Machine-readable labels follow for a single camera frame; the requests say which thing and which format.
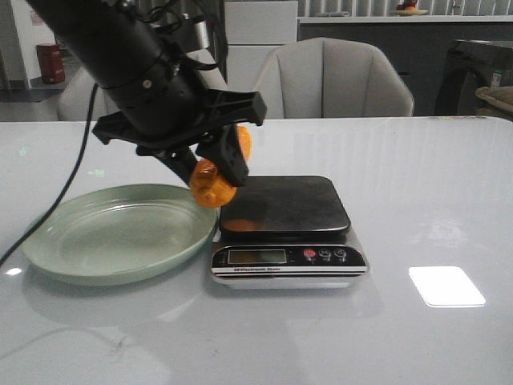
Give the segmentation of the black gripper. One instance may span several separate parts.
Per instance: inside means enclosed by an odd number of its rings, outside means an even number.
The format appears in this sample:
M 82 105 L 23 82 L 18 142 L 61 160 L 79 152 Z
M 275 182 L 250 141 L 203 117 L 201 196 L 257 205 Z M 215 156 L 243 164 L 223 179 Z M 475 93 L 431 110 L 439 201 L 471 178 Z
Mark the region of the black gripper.
M 235 124 L 263 124 L 267 107 L 260 93 L 184 82 L 149 87 L 131 82 L 106 92 L 119 111 L 99 118 L 93 128 L 103 144 L 123 140 L 150 149 L 167 148 L 155 151 L 154 157 L 189 186 L 198 160 L 190 147 L 173 147 L 194 144 L 219 128 L 198 144 L 196 154 L 213 162 L 231 185 L 244 185 L 248 166 Z

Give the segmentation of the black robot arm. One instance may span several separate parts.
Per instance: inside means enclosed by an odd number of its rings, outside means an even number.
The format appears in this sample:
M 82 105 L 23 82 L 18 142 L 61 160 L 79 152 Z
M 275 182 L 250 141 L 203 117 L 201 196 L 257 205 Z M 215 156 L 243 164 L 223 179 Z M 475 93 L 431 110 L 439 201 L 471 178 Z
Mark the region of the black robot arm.
M 226 88 L 203 18 L 152 26 L 131 1 L 31 5 L 117 107 L 95 125 L 100 141 L 133 143 L 183 181 L 203 157 L 232 185 L 245 183 L 236 125 L 262 124 L 266 106 L 257 92 Z

